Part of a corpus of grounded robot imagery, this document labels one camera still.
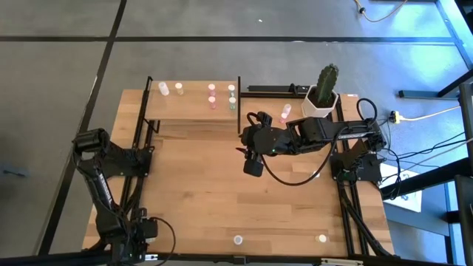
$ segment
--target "wire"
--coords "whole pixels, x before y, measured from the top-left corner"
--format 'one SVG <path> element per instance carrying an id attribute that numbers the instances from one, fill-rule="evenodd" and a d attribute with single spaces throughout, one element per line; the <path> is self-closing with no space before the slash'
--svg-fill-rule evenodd
<path id="1" fill-rule="evenodd" d="M 392 150 L 392 149 L 383 149 L 383 150 L 387 150 L 389 152 L 392 152 L 395 156 L 396 156 L 396 163 L 398 164 L 398 173 L 397 174 L 393 174 L 392 176 L 395 176 L 397 175 L 398 177 L 396 178 L 396 181 L 394 182 L 395 184 L 398 184 L 398 187 L 396 188 L 393 188 L 391 190 L 391 192 L 389 192 L 388 194 L 383 194 L 383 196 L 389 196 L 389 199 L 390 200 L 394 200 L 396 197 L 399 196 L 399 191 L 401 190 L 401 164 L 399 163 L 399 157 L 398 155 Z"/>
<path id="2" fill-rule="evenodd" d="M 404 156 L 406 156 L 406 155 L 408 155 L 408 154 L 412 154 L 412 156 L 413 156 L 413 155 L 416 155 L 416 154 L 429 154 L 429 153 L 431 153 L 434 149 L 446 147 L 446 146 L 440 146 L 440 144 L 444 144 L 445 142 L 448 142 L 448 141 L 450 141 L 450 140 L 453 140 L 453 139 L 455 139 L 456 137 L 459 137 L 459 136 L 461 136 L 461 135 L 464 134 L 464 133 L 465 133 L 465 132 L 461 132 L 460 134 L 456 134 L 454 137 L 450 137 L 448 140 L 444 140 L 444 141 L 442 141 L 442 142 L 439 142 L 439 143 L 435 144 L 433 147 L 431 147 L 430 149 L 425 149 L 425 150 L 423 150 L 423 151 L 418 151 L 418 152 L 407 152 L 407 153 L 405 153 L 405 154 L 399 154 L 399 156 L 404 157 Z M 448 146 L 453 145 L 453 144 L 456 144 L 456 143 L 461 143 L 461 142 L 463 142 L 463 141 L 464 141 L 464 140 L 455 141 L 455 142 L 453 142 L 453 143 L 449 143 Z"/>
<path id="3" fill-rule="evenodd" d="M 431 147 L 430 149 L 425 149 L 425 150 L 423 150 L 423 151 L 414 152 L 414 153 L 411 154 L 411 155 L 399 157 L 399 159 L 401 159 L 401 160 L 402 160 L 402 159 L 406 159 L 406 158 L 415 156 L 415 155 L 417 155 L 417 154 L 429 154 L 429 153 L 431 153 L 431 152 L 432 152 L 433 150 L 435 150 L 435 149 L 440 149 L 440 148 L 448 147 L 448 146 L 451 146 L 451 145 L 454 145 L 454 144 L 463 143 L 464 141 L 465 141 L 465 140 L 459 140 L 459 141 L 455 141 L 455 142 L 452 142 L 452 143 L 447 143 L 447 144 L 443 144 L 443 145 L 440 145 L 440 146 Z"/>
<path id="4" fill-rule="evenodd" d="M 171 226 L 171 224 L 169 224 L 166 220 L 164 220 L 163 218 L 159 218 L 159 217 L 150 217 L 149 219 L 155 219 L 155 220 L 158 220 L 158 221 L 161 221 L 163 223 L 165 223 L 169 229 L 171 230 L 171 233 L 172 233 L 172 249 L 171 249 L 171 252 L 169 252 L 169 255 L 167 258 L 165 258 L 162 262 L 156 264 L 155 266 L 161 266 L 165 263 L 167 263 L 167 261 L 172 257 L 172 255 L 174 255 L 174 249 L 176 248 L 176 233 L 174 232 L 174 229 L 173 227 Z"/>
<path id="5" fill-rule="evenodd" d="M 409 168 L 404 169 L 403 171 L 401 171 L 401 173 L 404 172 L 404 171 L 408 171 L 408 170 L 410 170 L 410 169 L 412 169 L 412 168 L 414 168 L 414 167 L 416 167 L 416 166 L 419 166 L 421 163 L 424 163 L 424 162 L 426 162 L 426 161 L 428 161 L 428 160 L 431 160 L 431 159 L 433 159 L 433 158 L 435 158 L 435 157 L 437 157 L 437 156 L 440 156 L 440 155 L 442 155 L 442 154 L 445 154 L 445 153 L 447 153 L 447 152 L 449 152 L 449 151 L 453 151 L 454 149 L 457 149 L 457 148 L 459 148 L 459 147 L 461 147 L 461 146 L 463 146 L 463 145 L 465 145 L 465 144 L 467 144 L 467 143 L 469 143 L 469 142 L 471 142 L 471 141 L 473 141 L 473 137 L 472 137 L 471 139 L 467 140 L 467 141 L 462 140 L 462 143 L 461 143 L 460 145 L 456 145 L 455 147 L 453 147 L 453 148 L 451 148 L 451 149 L 448 149 L 448 150 L 446 150 L 446 151 L 442 151 L 441 153 L 436 154 L 436 155 L 433 155 L 433 156 L 431 156 L 431 157 L 429 157 L 429 158 L 427 158 L 427 159 L 425 159 L 425 160 L 420 161 L 419 163 L 415 163 L 413 166 L 410 166 Z M 395 176 L 395 174 L 392 174 L 392 175 L 390 175 L 390 176 L 388 176 L 388 177 L 385 177 L 385 178 L 383 179 L 383 181 L 385 181 L 386 179 L 388 179 L 388 178 L 390 178 L 390 177 L 394 177 L 394 176 Z"/>
<path id="6" fill-rule="evenodd" d="M 317 169 L 317 171 L 315 173 L 313 173 L 309 178 L 307 178 L 306 180 L 304 181 L 301 181 L 301 182 L 298 182 L 298 183 L 289 183 L 289 182 L 286 182 L 284 180 L 281 180 L 279 179 L 270 169 L 269 169 L 269 166 L 268 164 L 266 163 L 266 160 L 265 160 L 265 157 L 263 155 L 261 155 L 261 161 L 263 162 L 263 165 L 265 166 L 266 170 L 268 171 L 268 173 L 276 180 L 278 181 L 279 183 L 283 184 L 283 185 L 289 185 L 289 186 L 299 186 L 299 185 L 304 185 L 304 184 L 307 184 L 308 182 L 310 182 L 311 180 L 313 180 L 314 178 L 316 178 L 317 174 L 320 173 L 320 171 L 324 168 L 325 164 L 327 164 L 327 161 L 328 159 L 330 158 L 330 155 L 333 153 L 333 151 L 335 150 L 335 147 L 336 147 L 336 142 L 338 140 L 338 138 L 340 137 L 341 133 L 345 130 L 345 129 L 348 129 L 348 127 L 343 127 L 341 128 L 337 135 L 333 138 L 332 140 L 332 147 L 330 148 L 330 151 L 328 152 L 327 156 L 325 157 L 324 161 L 322 162 L 322 164 L 320 165 L 319 169 Z"/>
<path id="7" fill-rule="evenodd" d="M 254 126 L 255 124 L 254 124 L 253 120 L 251 119 L 251 117 L 255 117 L 256 121 L 261 122 L 260 119 L 259 119 L 259 116 L 257 114 L 255 114 L 253 112 L 249 112 L 249 113 L 246 114 L 246 119 L 248 119 L 248 122 L 250 122 L 250 124 L 252 126 Z"/>
<path id="8" fill-rule="evenodd" d="M 448 112 L 448 111 L 452 111 L 452 110 L 455 110 L 457 108 L 460 108 L 459 106 L 455 106 L 455 107 L 452 107 L 452 108 L 448 108 L 448 109 L 445 109 L 443 111 L 439 111 L 439 112 L 436 112 L 436 113 L 433 113 L 431 115 L 424 115 L 422 117 L 417 117 L 417 118 L 405 118 L 403 117 L 402 115 L 399 115 L 399 120 L 401 121 L 419 121 L 419 120 L 422 120 L 422 119 L 426 119 L 426 118 L 429 118 L 429 117 L 433 117 L 435 115 L 439 115 L 439 114 L 443 114 L 444 112 Z"/>
<path id="9" fill-rule="evenodd" d="M 368 20 L 369 22 L 380 22 L 386 18 L 389 18 L 392 14 L 394 14 L 396 11 L 398 11 L 404 4 L 407 3 L 407 0 L 404 0 L 402 2 L 402 4 L 400 4 L 398 7 L 396 7 L 393 11 L 391 11 L 391 13 L 387 14 L 386 16 L 384 16 L 383 18 L 380 18 L 380 19 L 371 19 L 371 18 L 368 18 L 367 14 L 366 14 L 366 8 L 364 8 L 363 6 L 361 6 L 361 3 L 359 0 L 354 0 L 356 5 L 358 6 L 359 8 L 359 12 L 361 14 L 363 14 L 363 16 L 365 17 L 366 20 Z"/>
<path id="10" fill-rule="evenodd" d="M 414 164 L 413 166 L 409 167 L 408 169 L 405 169 L 404 171 L 410 170 L 410 169 L 412 169 L 413 167 L 418 166 L 420 163 L 423 163 L 423 162 L 426 162 L 426 161 L 428 161 L 428 160 L 431 160 L 431 159 L 433 159 L 433 158 L 435 158 L 435 157 L 437 157 L 437 156 L 441 156 L 442 154 L 445 154 L 445 153 L 447 153 L 447 152 L 453 151 L 454 149 L 458 149 L 458 148 L 460 148 L 461 146 L 463 146 L 463 145 L 465 145 L 465 144 L 471 142 L 472 140 L 473 140 L 473 137 L 472 137 L 471 139 L 467 140 L 467 141 L 463 141 L 460 145 L 456 145 L 455 147 L 453 147 L 453 148 L 451 148 L 451 149 L 448 149 L 448 150 L 446 150 L 446 151 L 442 151 L 442 152 L 439 153 L 439 154 L 436 154 L 436 155 L 431 156 L 431 157 L 429 157 L 429 158 L 427 158 L 427 159 L 425 159 L 425 160 L 422 160 L 422 161 L 420 161 L 419 163 L 416 163 L 416 164 Z"/>
<path id="11" fill-rule="evenodd" d="M 377 154 L 377 155 L 383 157 L 384 160 L 388 160 L 388 161 L 392 161 L 392 162 L 395 162 L 395 161 L 396 161 L 396 160 L 388 159 L 388 158 L 386 158 L 385 156 L 383 156 L 383 155 L 381 155 L 381 154 Z M 410 161 L 406 161 L 406 160 L 399 160 L 399 163 L 411 163 L 411 164 L 415 164 L 414 162 L 410 162 Z M 421 164 L 418 164 L 418 166 L 440 168 L 440 166 L 428 166 L 428 165 L 421 165 Z"/>
<path id="12" fill-rule="evenodd" d="M 370 124 L 369 124 L 369 126 L 371 126 L 371 125 L 376 121 L 376 118 L 378 118 L 378 108 L 376 108 L 375 103 L 373 103 L 370 99 L 361 98 L 360 100 L 358 100 L 358 101 L 356 102 L 356 111 L 358 112 L 358 115 L 361 117 L 362 120 L 364 120 L 364 117 L 363 117 L 363 115 L 361 114 L 361 110 L 360 110 L 360 103 L 361 103 L 362 101 L 366 101 L 366 102 L 368 102 L 369 104 L 371 104 L 372 109 L 375 111 L 375 115 L 373 115 L 373 117 L 371 118 L 372 121 L 371 121 Z"/>

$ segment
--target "black cable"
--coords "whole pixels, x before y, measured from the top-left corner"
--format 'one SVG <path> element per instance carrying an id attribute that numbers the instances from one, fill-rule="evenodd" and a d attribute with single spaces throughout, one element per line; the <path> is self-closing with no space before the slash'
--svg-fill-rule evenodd
<path id="1" fill-rule="evenodd" d="M 251 119 L 251 117 L 255 117 L 255 118 L 256 118 L 256 121 L 261 122 L 260 119 L 259 119 L 259 116 L 258 116 L 257 114 L 255 114 L 255 113 L 253 113 L 253 112 L 249 112 L 249 113 L 246 114 L 246 119 L 248 119 L 248 122 L 250 122 L 250 124 L 251 124 L 252 126 L 254 126 L 255 123 L 253 122 L 253 120 Z"/>
<path id="2" fill-rule="evenodd" d="M 429 153 L 433 152 L 435 149 L 440 149 L 440 148 L 443 148 L 443 147 L 451 146 L 451 145 L 458 144 L 458 143 L 464 143 L 464 142 L 465 142 L 465 140 L 459 140 L 459 141 L 455 141 L 455 142 L 452 142 L 452 143 L 447 143 L 447 144 L 443 144 L 443 145 L 440 145 L 440 146 L 431 147 L 430 149 L 424 149 L 423 151 L 414 152 L 411 155 L 399 157 L 399 159 L 406 159 L 406 158 L 415 156 L 417 154 L 429 154 Z"/>
<path id="3" fill-rule="evenodd" d="M 383 157 L 385 161 L 386 161 L 386 160 L 392 161 L 392 162 L 395 162 L 395 161 L 396 161 L 396 160 L 388 159 L 388 158 L 386 158 L 385 156 L 383 156 L 383 155 L 381 155 L 381 154 L 377 154 L 377 155 Z M 421 165 L 421 164 L 414 163 L 414 162 L 411 162 L 411 161 L 406 161 L 406 160 L 399 160 L 399 163 L 411 163 L 411 164 L 415 164 L 415 165 L 423 166 L 423 167 L 435 167 L 435 168 L 440 168 L 440 166 Z"/>
<path id="4" fill-rule="evenodd" d="M 383 126 L 385 123 L 387 123 L 387 121 L 388 121 L 388 119 L 383 120 L 383 123 L 380 123 L 379 126 Z"/>
<path id="5" fill-rule="evenodd" d="M 162 262 L 155 265 L 155 266 L 161 266 L 161 265 L 167 263 L 167 261 L 172 257 L 172 255 L 174 255 L 174 249 L 176 248 L 176 233 L 174 232 L 173 227 L 166 220 L 164 220 L 163 218 L 150 217 L 149 219 L 155 219 L 155 220 L 158 220 L 158 221 L 161 221 L 161 222 L 165 223 L 169 227 L 169 229 L 171 230 L 171 233 L 172 233 L 173 243 L 172 243 L 171 252 L 169 253 L 167 258 L 165 258 Z"/>
<path id="6" fill-rule="evenodd" d="M 390 199 L 390 200 L 394 200 L 396 197 L 399 196 L 399 191 L 401 190 L 401 181 L 402 181 L 402 179 L 401 179 L 401 164 L 399 163 L 399 157 L 398 157 L 398 155 L 397 155 L 393 150 L 391 150 L 391 149 L 383 149 L 383 150 L 387 150 L 387 151 L 392 152 L 392 153 L 395 155 L 395 157 L 396 157 L 396 163 L 398 164 L 398 173 L 397 173 L 397 174 L 393 174 L 393 175 L 391 175 L 391 176 L 389 176 L 389 177 L 392 177 L 392 176 L 397 175 L 398 177 L 396 178 L 396 181 L 395 181 L 394 183 L 395 183 L 395 184 L 399 184 L 399 185 L 398 185 L 396 188 L 393 188 L 393 189 L 391 190 L 391 192 L 389 192 L 388 194 L 383 194 L 383 196 L 389 196 L 389 199 Z"/>
<path id="7" fill-rule="evenodd" d="M 456 134 L 454 137 L 450 137 L 448 140 L 444 140 L 444 141 L 442 141 L 442 142 L 440 142 L 440 143 L 435 144 L 435 145 L 433 146 L 433 148 L 437 147 L 437 146 L 440 145 L 440 144 L 444 144 L 445 142 L 449 142 L 450 140 L 453 140 L 453 139 L 455 139 L 456 137 L 459 137 L 459 136 L 461 136 L 461 135 L 463 135 L 463 134 L 465 134 L 465 132 L 461 132 L 460 134 Z"/>
<path id="8" fill-rule="evenodd" d="M 371 126 L 371 125 L 376 121 L 376 118 L 378 118 L 378 108 L 376 108 L 375 103 L 373 103 L 373 102 L 372 102 L 370 99 L 368 99 L 368 98 L 361 98 L 361 99 L 359 99 L 359 100 L 356 102 L 356 111 L 358 112 L 358 115 L 361 117 L 362 120 L 364 120 L 364 117 L 363 117 L 363 115 L 361 114 L 361 110 L 360 110 L 360 103 L 361 103 L 362 101 L 366 101 L 366 102 L 368 102 L 369 104 L 371 104 L 373 111 L 375 111 L 375 115 L 373 115 L 373 117 L 371 118 L 372 121 L 371 121 L 370 124 L 369 124 L 369 126 Z"/>
<path id="9" fill-rule="evenodd" d="M 266 170 L 268 171 L 268 173 L 276 180 L 278 181 L 279 183 L 283 184 L 283 185 L 289 185 L 289 186 L 299 186 L 299 185 L 304 185 L 304 184 L 307 184 L 308 182 L 310 182 L 311 180 L 313 180 L 317 174 L 320 173 L 320 171 L 324 168 L 325 164 L 327 163 L 328 159 L 330 158 L 330 155 L 333 153 L 333 151 L 335 150 L 335 147 L 336 147 L 336 142 L 338 140 L 338 138 L 340 137 L 341 133 L 345 130 L 345 129 L 348 129 L 348 127 L 343 127 L 341 128 L 338 133 L 336 134 L 336 136 L 333 138 L 332 140 L 332 147 L 330 148 L 330 151 L 328 152 L 327 156 L 325 157 L 324 159 L 324 162 L 322 162 L 322 164 L 320 165 L 319 169 L 317 169 L 317 171 L 315 173 L 313 173 L 313 175 L 311 175 L 309 178 L 307 178 L 306 180 L 304 181 L 301 181 L 301 182 L 298 182 L 298 183 L 289 183 L 289 182 L 285 182 L 284 180 L 281 180 L 279 179 L 270 169 L 269 169 L 269 166 L 268 164 L 266 163 L 266 160 L 265 160 L 265 157 L 263 155 L 261 155 L 261 161 L 263 162 L 263 165 L 265 166 Z"/>

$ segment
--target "shelf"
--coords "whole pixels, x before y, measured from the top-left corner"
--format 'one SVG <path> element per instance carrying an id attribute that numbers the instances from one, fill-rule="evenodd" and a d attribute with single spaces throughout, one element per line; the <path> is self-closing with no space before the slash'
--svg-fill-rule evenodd
<path id="1" fill-rule="evenodd" d="M 159 82 L 162 81 L 153 81 L 151 84 L 145 115 L 148 120 L 237 120 L 238 111 L 230 110 L 228 102 L 228 85 L 235 86 L 237 98 L 236 81 L 164 81 L 170 92 L 167 96 L 160 93 Z M 177 82 L 183 85 L 183 95 L 177 94 Z M 216 109 L 211 109 L 208 102 L 210 83 L 216 87 Z"/>

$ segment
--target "wooden tabletop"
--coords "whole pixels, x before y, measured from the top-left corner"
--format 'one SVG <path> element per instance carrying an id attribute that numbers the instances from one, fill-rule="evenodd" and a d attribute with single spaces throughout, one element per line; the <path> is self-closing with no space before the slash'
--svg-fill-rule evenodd
<path id="1" fill-rule="evenodd" d="M 112 141 L 124 148 L 132 146 L 142 93 L 142 90 L 124 90 L 122 94 Z M 355 110 L 357 100 L 356 95 L 341 95 L 345 120 L 359 119 Z M 299 99 L 242 98 L 241 101 L 242 128 L 248 125 L 246 113 L 258 111 L 272 115 L 273 126 L 284 127 L 279 116 L 286 103 L 292 105 L 288 120 L 302 117 Z M 228 107 L 218 106 L 211 111 L 228 113 Z M 338 192 L 329 166 L 322 169 L 319 178 L 299 187 L 280 184 L 266 171 L 261 177 L 249 176 L 242 171 L 243 154 L 235 149 L 242 147 L 236 117 L 187 118 L 167 117 L 161 123 L 159 136 L 153 137 L 152 145 L 157 150 L 142 195 L 142 206 L 148 209 L 148 215 L 162 217 L 174 227 L 175 252 L 347 255 Z M 319 167 L 328 149 L 329 146 L 310 154 L 272 157 L 267 162 L 278 177 L 298 182 Z M 109 186 L 118 202 L 123 178 L 109 179 Z M 370 183 L 358 183 L 358 193 L 365 223 L 384 248 L 393 252 L 378 189 Z M 99 239 L 95 215 L 93 209 L 84 248 Z M 360 252 L 353 221 L 352 225 L 355 250 Z M 169 252 L 170 231 L 165 225 L 158 226 L 159 236 L 150 244 L 149 252 Z M 327 242 L 317 240 L 320 234 L 327 236 Z M 233 244 L 236 235 L 243 236 L 242 245 Z"/>

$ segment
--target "small cup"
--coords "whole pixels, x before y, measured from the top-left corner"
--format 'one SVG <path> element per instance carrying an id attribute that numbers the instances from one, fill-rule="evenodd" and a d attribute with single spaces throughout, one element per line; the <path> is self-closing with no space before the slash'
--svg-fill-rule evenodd
<path id="1" fill-rule="evenodd" d="M 282 110 L 282 112 L 285 113 L 286 115 L 289 115 L 291 108 L 292 106 L 289 103 L 287 103 L 286 105 L 284 105 L 284 109 Z"/>
<path id="2" fill-rule="evenodd" d="M 208 90 L 209 90 L 209 92 L 208 92 L 209 95 L 215 97 L 215 94 L 216 94 L 216 93 L 215 93 L 215 85 L 209 84 L 209 85 L 208 85 Z"/>
<path id="3" fill-rule="evenodd" d="M 215 97 L 214 96 L 209 97 L 208 102 L 210 103 L 210 108 L 211 109 L 215 109 L 217 107 L 217 105 L 215 104 Z"/>
<path id="4" fill-rule="evenodd" d="M 230 97 L 235 97 L 235 86 L 228 85 L 228 91 L 230 92 Z"/>
<path id="5" fill-rule="evenodd" d="M 286 113 L 282 113 L 282 114 L 281 114 L 281 118 L 279 119 L 279 122 L 280 122 L 280 123 L 286 123 L 286 119 L 287 119 L 287 114 L 286 114 Z"/>
<path id="6" fill-rule="evenodd" d="M 230 97 L 228 101 L 230 102 L 230 110 L 235 110 L 237 108 L 237 100 L 235 99 L 235 97 Z"/>
<path id="7" fill-rule="evenodd" d="M 183 84 L 182 83 L 176 83 L 176 90 L 178 95 L 183 95 L 184 94 L 184 89 L 183 89 Z"/>
<path id="8" fill-rule="evenodd" d="M 159 82 L 158 86 L 160 87 L 162 95 L 167 96 L 169 94 L 169 88 L 168 85 L 166 85 L 166 82 Z"/>

